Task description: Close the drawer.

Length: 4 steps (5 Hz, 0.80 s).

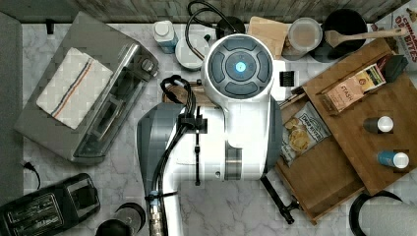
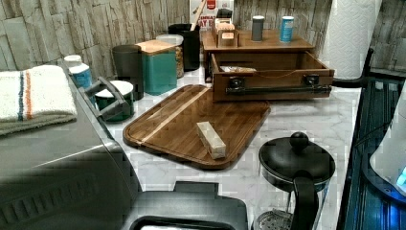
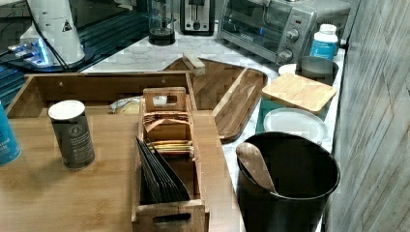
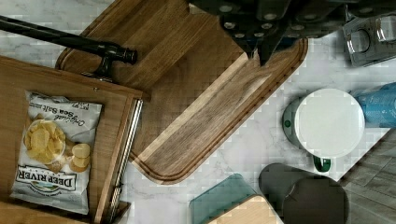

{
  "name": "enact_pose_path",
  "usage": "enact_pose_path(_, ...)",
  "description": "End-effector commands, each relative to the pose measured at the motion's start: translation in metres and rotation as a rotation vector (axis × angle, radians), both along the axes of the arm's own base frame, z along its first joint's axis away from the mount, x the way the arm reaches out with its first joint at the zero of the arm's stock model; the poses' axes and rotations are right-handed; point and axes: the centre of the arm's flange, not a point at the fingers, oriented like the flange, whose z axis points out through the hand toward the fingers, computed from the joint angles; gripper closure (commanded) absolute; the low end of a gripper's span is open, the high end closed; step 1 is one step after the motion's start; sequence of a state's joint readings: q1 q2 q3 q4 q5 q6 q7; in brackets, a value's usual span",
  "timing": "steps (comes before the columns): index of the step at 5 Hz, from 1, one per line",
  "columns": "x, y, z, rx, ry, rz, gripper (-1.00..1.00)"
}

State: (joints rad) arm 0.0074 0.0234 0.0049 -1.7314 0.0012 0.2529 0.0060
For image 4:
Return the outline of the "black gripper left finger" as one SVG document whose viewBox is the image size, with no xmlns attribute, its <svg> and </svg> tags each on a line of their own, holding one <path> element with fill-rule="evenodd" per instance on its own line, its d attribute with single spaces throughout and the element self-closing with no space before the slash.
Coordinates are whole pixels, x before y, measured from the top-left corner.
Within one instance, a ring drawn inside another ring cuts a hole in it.
<svg viewBox="0 0 396 224">
<path fill-rule="evenodd" d="M 261 23 L 253 14 L 223 14 L 219 24 L 249 58 L 261 39 Z"/>
</svg>

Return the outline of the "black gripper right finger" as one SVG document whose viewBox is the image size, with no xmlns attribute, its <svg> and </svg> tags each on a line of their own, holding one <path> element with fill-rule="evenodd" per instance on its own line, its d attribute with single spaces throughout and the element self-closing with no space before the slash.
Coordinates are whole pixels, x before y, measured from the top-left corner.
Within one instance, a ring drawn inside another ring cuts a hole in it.
<svg viewBox="0 0 396 224">
<path fill-rule="evenodd" d="M 291 46 L 291 42 L 284 38 L 286 30 L 279 28 L 273 34 L 265 37 L 261 46 L 258 48 L 260 65 L 264 66 L 271 58 L 275 51 L 283 50 Z"/>
</svg>

